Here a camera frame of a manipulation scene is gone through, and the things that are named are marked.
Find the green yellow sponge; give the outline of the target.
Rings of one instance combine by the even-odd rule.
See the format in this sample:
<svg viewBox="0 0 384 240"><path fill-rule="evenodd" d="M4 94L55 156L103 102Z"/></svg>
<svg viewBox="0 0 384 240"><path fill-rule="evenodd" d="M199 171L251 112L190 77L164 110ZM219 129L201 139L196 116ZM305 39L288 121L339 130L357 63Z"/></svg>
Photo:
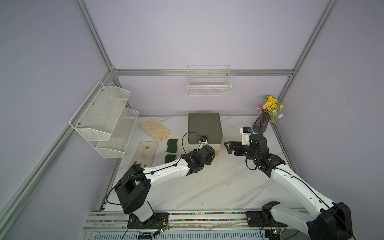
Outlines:
<svg viewBox="0 0 384 240"><path fill-rule="evenodd" d="M170 163L176 160L177 155L175 153L167 153L165 156L165 163Z"/></svg>

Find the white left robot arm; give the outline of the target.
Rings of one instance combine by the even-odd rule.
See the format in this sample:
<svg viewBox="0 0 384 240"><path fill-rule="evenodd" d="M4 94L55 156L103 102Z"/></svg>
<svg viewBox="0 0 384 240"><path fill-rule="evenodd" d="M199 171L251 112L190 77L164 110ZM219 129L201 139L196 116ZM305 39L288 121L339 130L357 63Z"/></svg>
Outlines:
<svg viewBox="0 0 384 240"><path fill-rule="evenodd" d="M119 205L125 214L134 214L142 223L153 219L155 214L147 201L150 190L167 181L198 173L204 166L210 165L215 157L215 150L205 145L181 155L178 160L157 167L133 165L113 187Z"/></svg>

